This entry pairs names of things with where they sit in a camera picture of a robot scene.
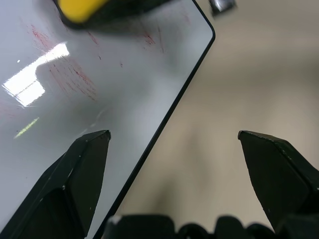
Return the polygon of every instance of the red marker stain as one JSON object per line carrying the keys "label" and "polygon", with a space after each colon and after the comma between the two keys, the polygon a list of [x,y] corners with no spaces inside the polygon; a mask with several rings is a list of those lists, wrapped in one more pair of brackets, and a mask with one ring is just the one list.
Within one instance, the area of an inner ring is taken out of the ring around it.
{"label": "red marker stain", "polygon": [[[47,35],[36,30],[33,25],[32,33],[39,48],[48,51],[57,45]],[[53,62],[47,62],[46,65],[57,86],[70,100],[72,94],[82,93],[89,99],[96,101],[97,93],[93,82],[74,59],[62,56]]]}
{"label": "red marker stain", "polygon": [[32,27],[32,34],[33,36],[39,41],[41,44],[41,47],[45,50],[50,50],[53,48],[54,44],[50,41],[49,37],[43,33],[40,33],[34,25],[31,25]]}
{"label": "red marker stain", "polygon": [[94,41],[95,44],[99,45],[99,43],[96,40],[96,38],[89,31],[88,31],[88,34],[89,34],[90,38],[92,39],[92,41]]}
{"label": "red marker stain", "polygon": [[146,30],[144,24],[142,23],[142,21],[140,21],[141,27],[143,29],[143,36],[145,38],[145,42],[147,42],[149,45],[155,44],[155,41],[153,40],[153,38],[151,37],[151,35],[148,33],[148,31]]}
{"label": "red marker stain", "polygon": [[183,15],[183,17],[185,18],[185,21],[188,23],[188,24],[190,24],[190,20],[189,20],[189,17],[188,17],[188,13],[187,13],[187,11],[186,11],[186,8],[185,8],[185,6],[184,6],[184,4],[181,2],[181,1],[179,1],[179,4],[180,4],[180,9],[182,10],[182,15]]}
{"label": "red marker stain", "polygon": [[161,48],[162,53],[164,53],[164,45],[163,45],[163,41],[162,41],[162,39],[161,39],[161,30],[160,30],[159,23],[158,23],[158,31],[159,31],[159,43],[160,43],[160,48]]}

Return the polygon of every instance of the red scratch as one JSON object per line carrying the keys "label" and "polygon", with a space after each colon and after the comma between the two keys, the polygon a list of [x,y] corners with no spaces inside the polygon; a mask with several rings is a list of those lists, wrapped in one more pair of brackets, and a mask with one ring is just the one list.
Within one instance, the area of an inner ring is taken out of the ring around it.
{"label": "red scratch", "polygon": [[66,59],[65,56],[62,56],[62,58],[64,62],[68,62],[68,59]]}
{"label": "red scratch", "polygon": [[71,78],[71,81],[72,81],[72,84],[75,86],[77,83],[75,83],[74,81],[73,81],[73,79]]}
{"label": "red scratch", "polygon": [[145,41],[149,44],[149,45],[152,45],[152,44],[155,44],[155,41],[153,40],[153,38],[150,36],[150,34],[148,33],[148,31],[146,30],[144,24],[142,23],[142,21],[140,20],[140,24],[141,24],[141,27],[143,29],[143,32],[144,32],[144,37],[146,38]]}
{"label": "red scratch", "polygon": [[79,84],[76,85],[76,88],[78,88],[80,91],[82,91]]}
{"label": "red scratch", "polygon": [[62,91],[64,91],[66,93],[65,88],[63,87],[62,83],[60,82],[59,78],[55,76],[55,74],[53,73],[54,69],[50,69],[50,73],[53,77],[53,79],[55,80],[55,82],[58,84],[58,86],[61,88]]}
{"label": "red scratch", "polygon": [[88,31],[88,34],[89,34],[90,38],[92,39],[92,41],[94,41],[95,44],[99,45],[99,43],[96,40],[96,38],[89,31]]}
{"label": "red scratch", "polygon": [[96,99],[94,99],[92,96],[90,95],[87,95],[91,100],[95,101],[96,102]]}
{"label": "red scratch", "polygon": [[95,93],[95,92],[91,91],[91,90],[88,89],[88,88],[86,88],[86,90],[96,96],[96,93]]}
{"label": "red scratch", "polygon": [[181,9],[182,9],[182,11],[183,11],[182,15],[184,16],[186,22],[187,22],[188,24],[190,24],[190,20],[189,20],[189,17],[188,17],[188,14],[187,14],[187,11],[186,11],[186,8],[185,8],[184,4],[183,4],[181,1],[179,1],[179,4],[180,4]]}
{"label": "red scratch", "polygon": [[161,30],[160,30],[159,23],[158,23],[158,31],[159,31],[159,43],[160,43],[160,48],[161,48],[162,53],[164,53],[164,45],[163,45],[163,41],[162,41],[162,39],[161,39]]}
{"label": "red scratch", "polygon": [[85,94],[85,92],[84,92],[81,88],[79,88],[79,90],[80,90],[83,94]]}
{"label": "red scratch", "polygon": [[82,71],[82,68],[76,61],[72,60],[71,66],[73,67],[75,74],[80,76],[86,83],[91,83],[92,85],[94,85],[94,83],[90,80],[90,78],[87,77],[87,75],[85,75],[85,73]]}
{"label": "red scratch", "polygon": [[41,45],[46,49],[49,50],[53,48],[53,44],[50,41],[49,37],[43,33],[40,33],[34,25],[32,26],[32,34],[36,37],[36,39],[41,43]]}
{"label": "red scratch", "polygon": [[73,89],[73,87],[68,82],[66,82],[66,84],[68,85],[68,87],[71,88],[71,90],[75,91],[75,89]]}
{"label": "red scratch", "polygon": [[71,68],[69,67],[70,72],[72,73],[72,75],[74,75],[73,71],[71,70]]}

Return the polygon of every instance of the beige floor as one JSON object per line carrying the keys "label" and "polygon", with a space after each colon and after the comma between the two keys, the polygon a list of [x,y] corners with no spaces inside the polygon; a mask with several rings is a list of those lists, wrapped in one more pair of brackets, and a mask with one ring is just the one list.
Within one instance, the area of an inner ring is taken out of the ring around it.
{"label": "beige floor", "polygon": [[[209,15],[207,0],[198,0]],[[319,168],[319,1],[238,0],[118,210],[212,230],[219,215],[269,224],[237,133],[282,137]]]}

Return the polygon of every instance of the whiteboard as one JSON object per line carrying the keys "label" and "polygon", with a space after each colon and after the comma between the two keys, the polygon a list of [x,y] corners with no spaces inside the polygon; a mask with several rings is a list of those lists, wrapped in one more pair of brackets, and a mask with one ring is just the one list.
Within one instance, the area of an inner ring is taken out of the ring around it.
{"label": "whiteboard", "polygon": [[108,129],[92,238],[214,31],[192,0],[90,31],[66,28],[50,0],[4,1],[0,20],[0,230],[76,138]]}

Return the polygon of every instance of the black border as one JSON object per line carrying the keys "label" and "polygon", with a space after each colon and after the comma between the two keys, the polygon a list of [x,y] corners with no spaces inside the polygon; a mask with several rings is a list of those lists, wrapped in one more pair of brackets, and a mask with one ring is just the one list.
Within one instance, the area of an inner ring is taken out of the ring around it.
{"label": "black border", "polygon": [[203,13],[203,11],[200,9],[199,5],[197,4],[197,2],[195,0],[192,0],[193,3],[195,4],[195,6],[197,7],[197,9],[199,10],[199,12],[202,14],[203,18],[206,20],[207,24],[209,25],[209,27],[212,30],[213,33],[213,37],[210,40],[209,44],[207,45],[206,49],[204,50],[203,54],[201,55],[201,57],[199,58],[198,62],[196,63],[194,69],[192,70],[192,72],[190,73],[190,75],[188,76],[185,84],[183,85],[183,87],[181,88],[180,92],[178,93],[177,97],[175,98],[173,104],[170,106],[169,110],[167,111],[164,119],[162,120],[162,122],[160,123],[157,131],[155,132],[153,138],[151,139],[150,143],[148,144],[148,146],[146,147],[144,153],[142,154],[141,158],[139,159],[138,163],[136,164],[135,168],[133,169],[132,173],[130,174],[129,178],[127,179],[126,183],[124,184],[123,188],[121,189],[120,193],[118,194],[117,198],[115,199],[113,205],[111,206],[111,208],[109,209],[109,212],[107,213],[107,215],[105,216],[104,220],[102,221],[99,229],[96,231],[93,239],[101,239],[103,236],[103,232],[104,232],[104,227],[106,224],[107,219],[114,215],[117,211],[117,209],[119,208],[120,204],[122,203],[123,199],[125,198],[127,192],[129,191],[131,185],[133,184],[137,174],[139,173],[140,169],[142,168],[144,162],[146,161],[149,153],[151,152],[151,150],[153,149],[157,139],[159,138],[161,132],[163,131],[165,125],[167,124],[170,116],[173,114],[177,104],[179,103],[181,97],[183,96],[184,92],[186,91],[189,83],[191,82],[191,80],[193,79],[196,71],[198,70],[200,64],[202,63],[203,59],[205,58],[207,52],[209,51],[211,45],[213,44],[213,42],[215,41],[216,38],[216,34],[215,34],[215,30],[212,26],[212,24],[210,23],[210,21],[207,19],[206,15]]}

